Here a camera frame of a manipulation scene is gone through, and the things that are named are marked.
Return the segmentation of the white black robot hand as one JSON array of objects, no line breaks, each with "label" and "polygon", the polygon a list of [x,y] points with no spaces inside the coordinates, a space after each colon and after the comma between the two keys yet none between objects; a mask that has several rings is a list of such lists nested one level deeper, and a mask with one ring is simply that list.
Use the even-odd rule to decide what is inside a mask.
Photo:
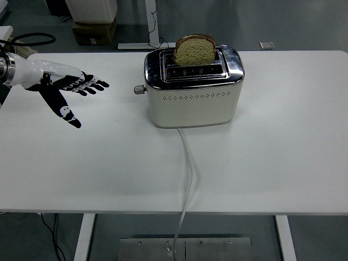
[{"label": "white black robot hand", "polygon": [[105,81],[76,67],[45,60],[30,61],[12,53],[7,53],[7,56],[10,68],[6,72],[5,84],[21,85],[28,91],[39,92],[58,117],[76,128],[82,124],[61,92],[70,91],[87,96],[109,87]]}]

